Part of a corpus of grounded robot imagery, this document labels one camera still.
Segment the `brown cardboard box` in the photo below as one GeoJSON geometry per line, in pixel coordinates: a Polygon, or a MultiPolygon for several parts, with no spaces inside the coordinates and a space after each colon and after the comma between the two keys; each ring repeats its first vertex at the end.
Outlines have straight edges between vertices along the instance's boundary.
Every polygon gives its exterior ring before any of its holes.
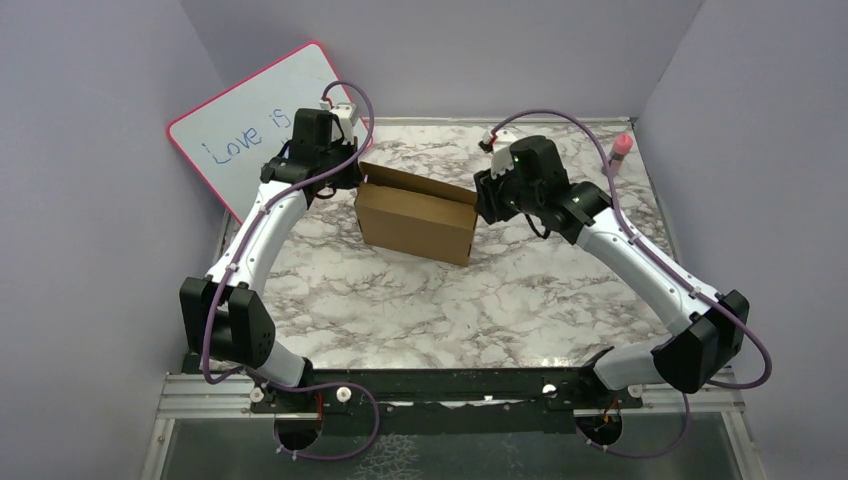
{"type": "Polygon", "coordinates": [[[477,194],[449,183],[361,162],[354,209],[371,246],[461,267],[470,263],[477,194]]]}

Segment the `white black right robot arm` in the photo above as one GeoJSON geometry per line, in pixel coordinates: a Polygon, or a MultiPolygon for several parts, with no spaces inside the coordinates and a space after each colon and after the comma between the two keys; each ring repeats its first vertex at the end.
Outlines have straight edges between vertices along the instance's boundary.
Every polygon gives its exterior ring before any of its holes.
{"type": "Polygon", "coordinates": [[[474,176],[476,212],[487,224],[517,215],[538,218],[555,232],[605,264],[661,320],[666,335],[612,348],[595,355],[577,380],[579,398],[600,407],[617,390],[666,383],[699,391],[740,350],[747,299],[736,290],[722,294],[688,276],[623,217],[598,185],[569,180],[555,143],[534,135],[517,139],[507,132],[487,135],[479,144],[490,154],[489,168],[474,176]]]}

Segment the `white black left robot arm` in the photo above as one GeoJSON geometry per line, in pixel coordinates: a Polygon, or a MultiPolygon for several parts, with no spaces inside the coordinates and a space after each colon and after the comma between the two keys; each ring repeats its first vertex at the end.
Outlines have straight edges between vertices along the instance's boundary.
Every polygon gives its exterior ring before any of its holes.
{"type": "Polygon", "coordinates": [[[262,294],[286,239],[321,191],[357,186],[367,145],[354,133],[357,121],[352,103],[299,109],[291,139],[262,166],[256,198],[229,247],[204,277],[181,285],[187,340],[208,383],[250,371],[275,386],[290,410],[313,401],[315,386],[304,376],[310,363],[277,340],[262,294]]]}

